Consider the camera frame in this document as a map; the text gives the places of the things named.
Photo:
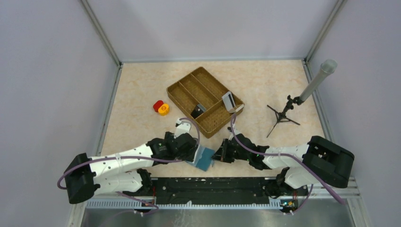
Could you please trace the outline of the blue card holder wallet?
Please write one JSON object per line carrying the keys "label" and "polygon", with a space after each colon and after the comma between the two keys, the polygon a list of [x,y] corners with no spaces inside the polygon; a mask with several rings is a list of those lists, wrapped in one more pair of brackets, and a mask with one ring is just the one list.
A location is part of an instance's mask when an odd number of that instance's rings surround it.
{"label": "blue card holder wallet", "polygon": [[206,172],[213,165],[212,156],[215,150],[199,145],[195,152],[193,161],[185,161],[187,164]]}

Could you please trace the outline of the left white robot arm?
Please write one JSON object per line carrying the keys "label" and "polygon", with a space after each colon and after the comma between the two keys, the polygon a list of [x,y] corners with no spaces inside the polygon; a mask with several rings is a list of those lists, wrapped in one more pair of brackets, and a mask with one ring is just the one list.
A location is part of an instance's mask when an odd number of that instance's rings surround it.
{"label": "left white robot arm", "polygon": [[95,195],[112,192],[150,193],[152,183],[146,167],[196,162],[203,151],[199,140],[189,133],[175,136],[166,132],[136,148],[101,157],[78,154],[57,182],[66,190],[70,204],[87,201]]}

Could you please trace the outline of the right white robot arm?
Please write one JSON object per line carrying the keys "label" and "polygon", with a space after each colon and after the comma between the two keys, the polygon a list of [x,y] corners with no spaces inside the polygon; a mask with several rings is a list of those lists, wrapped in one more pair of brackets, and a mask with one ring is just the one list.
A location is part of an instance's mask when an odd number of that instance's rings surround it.
{"label": "right white robot arm", "polygon": [[225,163],[244,160],[258,170],[286,169],[277,188],[281,194],[290,195],[304,185],[321,182],[346,188],[355,156],[320,136],[312,136],[305,144],[277,148],[255,145],[243,134],[237,134],[224,139],[212,159]]}

